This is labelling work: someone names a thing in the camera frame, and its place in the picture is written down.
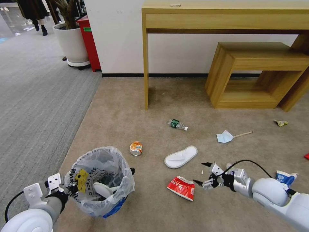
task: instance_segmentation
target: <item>wooden stool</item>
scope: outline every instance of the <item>wooden stool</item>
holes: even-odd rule
[[[218,43],[205,89],[215,108],[275,108],[309,66],[283,43]],[[233,70],[267,70],[258,80],[230,80]]]

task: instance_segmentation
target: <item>black baseboard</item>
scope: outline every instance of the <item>black baseboard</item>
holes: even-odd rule
[[[149,77],[207,77],[208,73],[150,73]],[[232,73],[232,78],[259,77],[259,73]],[[102,77],[144,77],[143,73],[102,73]]]

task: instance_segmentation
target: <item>red object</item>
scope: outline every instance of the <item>red object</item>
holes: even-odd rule
[[[188,181],[181,176],[177,176],[167,185],[167,188],[173,193],[186,198],[187,200],[193,201],[194,195],[194,183]]]
[[[77,20],[77,22],[80,25],[81,34],[83,35],[92,71],[95,72],[96,70],[101,70],[100,61],[96,45],[93,40],[88,16],[86,15],[82,17],[81,19]]]

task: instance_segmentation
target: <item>beige carpet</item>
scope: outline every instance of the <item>beige carpet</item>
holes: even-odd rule
[[[166,188],[181,175],[189,180],[208,179],[201,162],[252,159],[273,175],[276,170],[298,172],[293,189],[309,193],[309,94],[288,113],[274,110],[216,110],[204,91],[206,79],[151,78],[149,110],[144,110],[142,78],[104,78],[76,134],[61,168],[66,173],[76,159],[96,147],[119,148],[131,167],[136,190],[121,210],[107,218],[93,218],[70,200],[59,219],[59,231],[294,231],[284,220],[251,199],[228,188],[208,192],[196,186],[194,202]],[[176,118],[189,127],[180,131],[166,125]],[[282,128],[273,119],[287,120]],[[254,133],[218,144],[216,133],[228,130]],[[130,155],[134,140],[143,144],[143,154]],[[164,164],[166,155],[194,145],[197,156],[179,169]],[[266,177],[251,163],[241,163],[255,178]]]

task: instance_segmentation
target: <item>plastic bottle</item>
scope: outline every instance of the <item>plastic bottle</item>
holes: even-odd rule
[[[185,130],[185,131],[187,131],[187,129],[188,129],[188,127],[186,127],[183,123],[179,122],[176,119],[170,119],[167,122],[167,124],[170,125],[173,128],[176,128],[176,129],[181,129],[181,130]]]

